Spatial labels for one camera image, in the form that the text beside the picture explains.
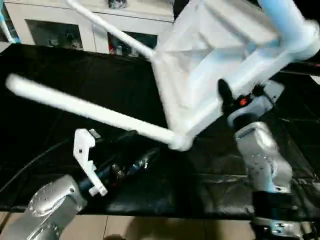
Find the white plastic clip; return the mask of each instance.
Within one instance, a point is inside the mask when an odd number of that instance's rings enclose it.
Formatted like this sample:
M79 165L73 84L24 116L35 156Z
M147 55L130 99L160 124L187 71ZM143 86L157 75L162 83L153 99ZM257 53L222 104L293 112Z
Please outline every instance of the white plastic clip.
M102 196L104 196L108 191L95 173L97 168L94 165L93 160L89 160L89 150L95 145L96 140L88 130L75 130L73 156L93 184L93 187L89 190L89 193L94 196L99 192Z

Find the white cabinet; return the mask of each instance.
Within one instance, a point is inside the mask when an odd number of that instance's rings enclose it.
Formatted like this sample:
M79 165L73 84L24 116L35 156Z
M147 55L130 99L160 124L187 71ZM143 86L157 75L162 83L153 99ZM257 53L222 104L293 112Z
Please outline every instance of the white cabinet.
M168 0L128 0L124 9L109 9L106 0L79 2L150 47L156 45L158 35L168 31L173 22ZM22 44L137 54L69 9L63 0L5 0L5 6Z
M92 23L71 9L5 3L22 44L95 52Z

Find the cable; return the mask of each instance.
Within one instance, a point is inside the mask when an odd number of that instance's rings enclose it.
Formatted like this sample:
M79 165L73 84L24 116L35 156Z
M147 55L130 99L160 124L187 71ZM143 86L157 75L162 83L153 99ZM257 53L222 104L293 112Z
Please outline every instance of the cable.
M46 151L42 152L41 154L39 154L38 156L36 156L35 158L33 158L30 162L28 162L23 168L21 168L1 189L0 189L0 194L2 193L2 191L8 187L24 170L26 170L28 167L30 167L33 163L35 163L37 160L43 158L45 155L47 155L48 153L52 152L53 150L56 150L57 148L59 148L60 146L66 144L67 142L69 142L69 139L65 139L51 147L49 147Z

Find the wrinkled black cloth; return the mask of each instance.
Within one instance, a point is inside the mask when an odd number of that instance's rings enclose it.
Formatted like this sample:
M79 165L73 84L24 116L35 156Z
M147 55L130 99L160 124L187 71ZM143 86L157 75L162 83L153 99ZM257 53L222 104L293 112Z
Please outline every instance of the wrinkled black cloth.
M0 210L23 211L43 185L65 174L83 175L73 158L75 129L94 128L110 139L124 132L15 96L5 88L9 73L167 127L151 65L143 59L16 44L1 55L0 187L50 146L65 139L69 142L38 160L0 192ZM301 218L318 219L320 87L307 75L279 73L273 79L284 84L285 91L276 110L262 120L293 167L294 189L303 193L301 202L295 192ZM82 213L216 219L252 216L244 161L223 117L204 130L187 152L171 151L142 136L134 144L135 154L160 146L158 159L116 191L95 196Z

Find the shelf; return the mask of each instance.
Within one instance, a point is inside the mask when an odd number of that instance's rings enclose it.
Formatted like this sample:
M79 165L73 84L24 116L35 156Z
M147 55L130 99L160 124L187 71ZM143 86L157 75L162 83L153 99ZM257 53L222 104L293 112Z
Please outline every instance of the shelf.
M165 22L173 22L172 5L168 0L127 0L128 6L123 9L110 9L108 0L79 0L95 13L112 14L134 18L143 18ZM70 8L64 0L4 0L5 3L37 5L55 8Z

